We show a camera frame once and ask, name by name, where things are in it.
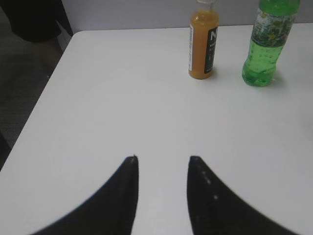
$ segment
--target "bottle neck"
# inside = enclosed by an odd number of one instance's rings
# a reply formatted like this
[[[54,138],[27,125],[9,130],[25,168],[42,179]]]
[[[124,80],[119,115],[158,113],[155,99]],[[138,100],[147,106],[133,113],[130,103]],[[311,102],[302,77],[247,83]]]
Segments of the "bottle neck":
[[[201,0],[198,0],[197,9],[214,11],[215,3],[206,3],[206,2],[202,2]]]

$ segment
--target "bottle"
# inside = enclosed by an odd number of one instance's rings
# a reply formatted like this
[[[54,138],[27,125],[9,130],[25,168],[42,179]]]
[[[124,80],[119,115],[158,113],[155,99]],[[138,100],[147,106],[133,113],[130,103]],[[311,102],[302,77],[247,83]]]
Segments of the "bottle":
[[[243,79],[252,86],[267,85],[286,43],[300,0],[260,0]]]
[[[212,74],[219,15],[214,10],[216,0],[198,0],[203,8],[195,12],[190,22],[189,74],[206,79]]]

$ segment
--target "table surface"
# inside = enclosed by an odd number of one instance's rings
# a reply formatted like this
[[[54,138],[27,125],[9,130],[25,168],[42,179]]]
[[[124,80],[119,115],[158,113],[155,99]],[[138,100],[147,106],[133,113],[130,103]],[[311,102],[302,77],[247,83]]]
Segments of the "table surface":
[[[74,35],[0,172],[0,234],[76,208],[139,159],[133,234],[190,235],[189,157],[258,211],[313,233],[313,23],[295,24],[274,81],[241,78],[252,26],[219,28],[215,73],[188,75],[188,28]]]

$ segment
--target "green soda bottle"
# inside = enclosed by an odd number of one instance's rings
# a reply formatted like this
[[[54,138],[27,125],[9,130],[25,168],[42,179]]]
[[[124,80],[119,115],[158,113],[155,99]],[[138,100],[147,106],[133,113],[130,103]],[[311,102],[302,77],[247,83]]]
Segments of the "green soda bottle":
[[[275,73],[300,0],[260,0],[243,79],[248,85],[265,86]]]

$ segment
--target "black label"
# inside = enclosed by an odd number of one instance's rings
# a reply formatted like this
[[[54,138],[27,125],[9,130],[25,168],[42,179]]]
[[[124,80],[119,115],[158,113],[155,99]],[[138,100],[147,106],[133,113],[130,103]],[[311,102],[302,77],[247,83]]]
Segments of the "black label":
[[[217,37],[217,27],[209,30],[209,32],[207,34],[207,45],[206,45],[204,73],[211,72],[213,69],[216,37]]]

